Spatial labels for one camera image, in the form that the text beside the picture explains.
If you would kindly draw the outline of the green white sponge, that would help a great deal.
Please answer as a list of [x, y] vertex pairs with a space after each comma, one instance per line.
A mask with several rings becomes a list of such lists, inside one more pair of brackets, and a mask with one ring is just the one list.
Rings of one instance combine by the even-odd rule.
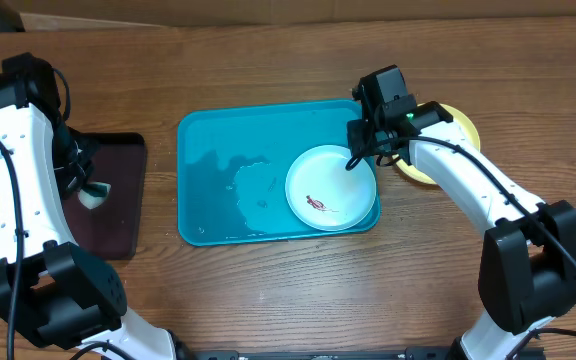
[[78, 192], [79, 202], [87, 209], [93, 210], [102, 205], [110, 192], [111, 185], [103, 182], [85, 184]]

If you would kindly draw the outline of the light blue plate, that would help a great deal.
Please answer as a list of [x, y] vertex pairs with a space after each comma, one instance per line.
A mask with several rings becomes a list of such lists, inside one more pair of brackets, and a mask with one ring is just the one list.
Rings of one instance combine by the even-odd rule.
[[350, 150], [321, 145], [299, 155], [290, 166], [285, 196], [294, 215], [324, 232], [348, 230], [367, 219], [377, 204], [377, 180], [364, 159], [348, 170]]

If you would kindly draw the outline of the yellow-green plate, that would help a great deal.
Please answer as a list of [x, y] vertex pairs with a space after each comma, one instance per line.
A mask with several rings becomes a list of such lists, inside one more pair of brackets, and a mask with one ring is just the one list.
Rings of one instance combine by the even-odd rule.
[[[453, 121], [456, 122], [461, 128], [467, 141], [477, 150], [481, 149], [481, 140], [479, 132], [473, 122], [463, 112], [455, 107], [441, 103], [441, 106], [446, 109], [452, 116]], [[435, 182], [425, 173], [419, 171], [412, 165], [408, 165], [404, 161], [398, 160], [395, 166], [407, 177], [422, 184], [435, 185]]]

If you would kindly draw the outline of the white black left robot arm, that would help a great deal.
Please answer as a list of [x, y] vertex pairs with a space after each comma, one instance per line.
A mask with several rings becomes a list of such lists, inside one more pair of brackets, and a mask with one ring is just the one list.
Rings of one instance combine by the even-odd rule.
[[0, 74], [0, 317], [7, 356], [20, 334], [106, 359], [190, 359], [171, 331], [129, 308], [115, 269], [78, 246], [66, 223], [57, 173], [68, 189], [86, 177], [82, 149], [65, 140], [52, 74]]

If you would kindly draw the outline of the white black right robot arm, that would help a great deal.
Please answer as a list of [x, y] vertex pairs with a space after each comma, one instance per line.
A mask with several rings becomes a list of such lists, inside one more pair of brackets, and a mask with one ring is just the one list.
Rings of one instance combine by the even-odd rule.
[[437, 102], [411, 96], [360, 102], [348, 125], [351, 165], [397, 155], [430, 177], [483, 237], [478, 292], [484, 311], [438, 359], [537, 357], [527, 343], [569, 332], [550, 322], [576, 306], [576, 210], [520, 187], [468, 141]]

